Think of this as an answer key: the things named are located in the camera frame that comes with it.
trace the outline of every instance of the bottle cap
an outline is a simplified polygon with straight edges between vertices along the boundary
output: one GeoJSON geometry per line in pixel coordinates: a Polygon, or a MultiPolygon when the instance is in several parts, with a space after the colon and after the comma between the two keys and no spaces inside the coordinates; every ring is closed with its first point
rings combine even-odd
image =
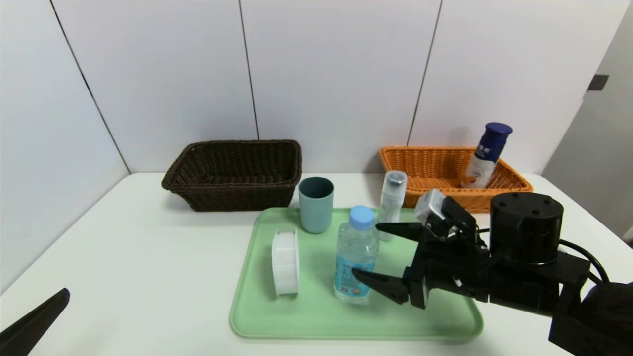
{"type": "Polygon", "coordinates": [[[406,184],[409,177],[401,170],[390,170],[385,174],[385,181],[382,185],[382,194],[388,195],[392,199],[404,201],[406,194],[406,184]]]}
{"type": "Polygon", "coordinates": [[[349,211],[349,225],[355,230],[369,230],[373,227],[373,210],[365,205],[356,205],[349,211]]]}
{"type": "Polygon", "coordinates": [[[511,133],[512,128],[510,126],[501,122],[489,122],[486,124],[486,131],[481,140],[486,140],[489,144],[505,143],[511,133]]]}

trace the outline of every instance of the cable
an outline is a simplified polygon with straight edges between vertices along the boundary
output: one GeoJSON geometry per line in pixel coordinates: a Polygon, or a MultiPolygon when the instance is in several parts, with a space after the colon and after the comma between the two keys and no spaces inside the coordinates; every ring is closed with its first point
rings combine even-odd
{"type": "Polygon", "coordinates": [[[602,267],[600,262],[598,262],[598,259],[596,257],[594,257],[594,255],[590,254],[589,251],[585,250],[584,248],[578,246],[575,243],[571,243],[571,242],[565,241],[565,240],[559,240],[558,244],[559,245],[563,245],[563,246],[567,246],[569,248],[573,248],[574,250],[578,251],[581,255],[587,257],[587,259],[589,261],[591,261],[593,266],[598,270],[598,274],[600,275],[600,278],[602,279],[602,281],[604,283],[609,283],[609,277],[606,275],[605,268],[602,267]]]}
{"type": "Polygon", "coordinates": [[[596,284],[602,284],[602,280],[600,278],[598,278],[595,274],[589,272],[587,277],[589,277],[589,279],[596,284]]]}

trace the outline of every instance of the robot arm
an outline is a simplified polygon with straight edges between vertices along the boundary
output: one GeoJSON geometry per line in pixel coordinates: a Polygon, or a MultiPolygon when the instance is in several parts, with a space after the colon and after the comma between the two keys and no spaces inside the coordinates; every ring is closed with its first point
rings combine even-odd
{"type": "Polygon", "coordinates": [[[353,270],[359,281],[422,309],[439,288],[546,315],[549,340],[575,355],[633,355],[633,286],[600,281],[590,261],[558,251],[563,207],[551,197],[495,196],[489,249],[475,218],[435,189],[420,198],[415,214],[419,223],[376,225],[418,243],[403,276],[353,270]],[[598,285],[581,301],[589,277],[598,285]]]}

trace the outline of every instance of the basket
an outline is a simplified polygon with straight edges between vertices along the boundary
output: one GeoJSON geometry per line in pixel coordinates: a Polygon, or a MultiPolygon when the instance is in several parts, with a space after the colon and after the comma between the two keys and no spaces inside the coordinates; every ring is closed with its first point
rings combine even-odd
{"type": "Polygon", "coordinates": [[[461,178],[475,154],[465,147],[385,147],[380,151],[387,171],[409,175],[404,206],[414,208],[427,191],[437,188],[470,213],[490,212],[490,199],[501,193],[532,191],[532,186],[503,160],[497,163],[486,189],[462,189],[461,178]]]}
{"type": "Polygon", "coordinates": [[[296,141],[208,141],[188,145],[162,186],[197,212],[234,212],[287,207],[300,178],[296,141]]]}

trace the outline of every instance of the plastic bottle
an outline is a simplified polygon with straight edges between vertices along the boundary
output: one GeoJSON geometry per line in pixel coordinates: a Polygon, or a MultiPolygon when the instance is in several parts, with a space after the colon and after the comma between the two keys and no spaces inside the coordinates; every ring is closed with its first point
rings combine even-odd
{"type": "Polygon", "coordinates": [[[334,294],[345,302],[369,301],[370,288],[354,278],[352,268],[373,271],[376,265],[380,240],[373,222],[373,211],[358,205],[350,210],[349,222],[339,228],[334,294]]]}
{"type": "Polygon", "coordinates": [[[475,156],[470,161],[466,174],[461,181],[462,188],[484,189],[488,185],[494,167],[506,145],[512,128],[500,122],[489,122],[479,141],[475,156]]]}
{"type": "MultiPolygon", "coordinates": [[[[404,203],[408,180],[409,177],[406,173],[400,170],[390,170],[385,174],[380,197],[378,222],[400,222],[400,208],[402,208],[404,203]]],[[[391,241],[394,238],[392,234],[382,231],[378,232],[378,237],[382,241],[391,241]]]]}

